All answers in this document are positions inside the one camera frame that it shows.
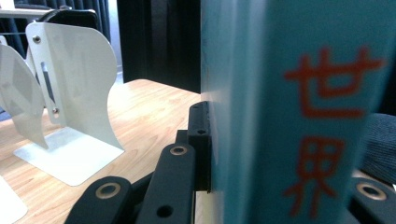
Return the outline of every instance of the metal bookend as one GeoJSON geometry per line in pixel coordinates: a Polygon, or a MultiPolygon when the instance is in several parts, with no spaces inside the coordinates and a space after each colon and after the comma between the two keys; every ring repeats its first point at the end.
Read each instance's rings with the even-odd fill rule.
{"type": "Polygon", "coordinates": [[[45,137],[48,149],[30,144],[14,154],[68,185],[79,185],[123,152],[107,114],[117,74],[114,53],[90,28],[35,22],[26,36],[27,63],[34,68],[25,64],[30,76],[23,78],[35,80],[36,71],[51,122],[65,128],[45,137]]]}
{"type": "Polygon", "coordinates": [[[44,99],[21,55],[0,45],[0,106],[11,115],[17,131],[48,148],[41,128],[44,99]]]}
{"type": "Polygon", "coordinates": [[[15,223],[27,213],[26,205],[2,176],[0,198],[0,223],[15,223]]]}

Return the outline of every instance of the wooden table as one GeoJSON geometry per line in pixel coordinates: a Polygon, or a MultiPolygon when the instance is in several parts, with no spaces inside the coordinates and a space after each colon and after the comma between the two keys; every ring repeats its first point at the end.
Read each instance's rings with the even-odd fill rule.
{"type": "MultiPolygon", "coordinates": [[[[0,122],[0,175],[28,207],[17,223],[63,223],[71,207],[95,180],[108,175],[131,182],[152,172],[161,150],[175,142],[179,129],[187,129],[189,107],[201,100],[197,93],[148,80],[115,86],[108,97],[108,114],[125,152],[77,187],[35,168],[13,155],[29,144],[19,135],[12,120],[0,122]]],[[[43,118],[44,133],[59,129],[43,118]]]]}

